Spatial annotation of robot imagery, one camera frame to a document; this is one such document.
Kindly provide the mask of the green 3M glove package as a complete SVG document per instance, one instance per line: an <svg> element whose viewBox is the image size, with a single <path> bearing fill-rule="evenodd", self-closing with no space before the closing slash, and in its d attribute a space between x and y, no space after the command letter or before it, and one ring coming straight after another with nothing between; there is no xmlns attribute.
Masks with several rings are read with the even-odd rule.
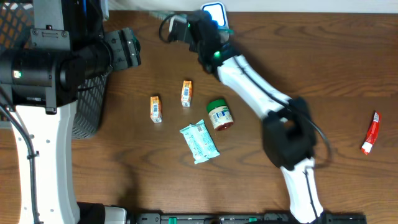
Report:
<svg viewBox="0 0 398 224"><path fill-rule="evenodd" d="M211 14L212 19L217 22L218 30L220 32L224 32L224 33L228 33L228 34L234 33L229 28L228 20L227 20L225 12L216 12L216 11L212 11L210 9L207 9L206 11L208 11ZM155 17L159 20L164 20L164 19L166 19L167 16L174 14L174 12L171 12L171 11L149 11L149 14L152 17Z"/></svg>

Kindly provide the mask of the orange small carton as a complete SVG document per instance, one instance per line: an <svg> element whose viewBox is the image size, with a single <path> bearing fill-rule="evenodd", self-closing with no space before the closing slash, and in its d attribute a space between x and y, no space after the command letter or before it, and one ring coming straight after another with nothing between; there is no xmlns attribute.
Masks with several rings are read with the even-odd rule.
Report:
<svg viewBox="0 0 398 224"><path fill-rule="evenodd" d="M181 93L181 103L183 107L190 107L192 101L192 81L184 80Z"/></svg>
<svg viewBox="0 0 398 224"><path fill-rule="evenodd" d="M154 123L162 122L162 103L158 96L150 98L150 118Z"/></svg>

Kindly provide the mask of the green lid spice jar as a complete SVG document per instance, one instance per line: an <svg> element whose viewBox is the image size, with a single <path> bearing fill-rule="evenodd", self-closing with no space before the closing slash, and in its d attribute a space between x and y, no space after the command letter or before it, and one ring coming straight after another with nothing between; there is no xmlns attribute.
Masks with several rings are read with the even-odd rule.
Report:
<svg viewBox="0 0 398 224"><path fill-rule="evenodd" d="M225 100L218 99L210 102L206 106L206 110L216 131L228 129L234 124L233 117Z"/></svg>

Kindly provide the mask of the mint green wipes pack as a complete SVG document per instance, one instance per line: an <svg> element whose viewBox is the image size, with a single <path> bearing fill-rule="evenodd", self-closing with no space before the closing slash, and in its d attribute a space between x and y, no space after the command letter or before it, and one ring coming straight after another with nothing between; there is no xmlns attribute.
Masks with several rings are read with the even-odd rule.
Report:
<svg viewBox="0 0 398 224"><path fill-rule="evenodd" d="M180 133L184 136L192 152L195 164L206 162L220 155L203 119L196 124L189 124L181 129Z"/></svg>

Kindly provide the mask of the red snack stick packet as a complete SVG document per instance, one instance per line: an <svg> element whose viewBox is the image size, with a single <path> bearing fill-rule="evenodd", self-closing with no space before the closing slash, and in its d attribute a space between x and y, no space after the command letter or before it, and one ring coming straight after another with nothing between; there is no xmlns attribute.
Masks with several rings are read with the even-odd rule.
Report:
<svg viewBox="0 0 398 224"><path fill-rule="evenodd" d="M380 122L381 122L381 115L379 112L375 111L372 123L366 134L366 139L363 145L361 146L361 151L365 155L368 155L371 152L371 149L376 142L376 139L379 134Z"/></svg>

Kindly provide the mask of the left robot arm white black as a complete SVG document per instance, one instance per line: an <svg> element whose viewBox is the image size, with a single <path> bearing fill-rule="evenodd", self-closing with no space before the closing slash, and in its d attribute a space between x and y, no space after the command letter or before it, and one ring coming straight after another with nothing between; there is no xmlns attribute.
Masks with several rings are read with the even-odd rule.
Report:
<svg viewBox="0 0 398 224"><path fill-rule="evenodd" d="M106 32L108 17L107 1L1 3L1 127L16 140L20 223L132 223L73 189L72 139L95 133L108 75L141 63L133 31Z"/></svg>

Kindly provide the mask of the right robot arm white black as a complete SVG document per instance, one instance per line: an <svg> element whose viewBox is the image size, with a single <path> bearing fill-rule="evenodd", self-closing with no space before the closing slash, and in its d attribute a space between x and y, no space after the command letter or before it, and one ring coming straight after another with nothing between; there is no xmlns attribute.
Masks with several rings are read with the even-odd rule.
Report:
<svg viewBox="0 0 398 224"><path fill-rule="evenodd" d="M315 184L315 125L304 99L281 93L252 68L223 33L209 12L167 16L164 42L185 42L205 72L235 91L262 121L263 146L282 171L296 223L317 223L324 212Z"/></svg>

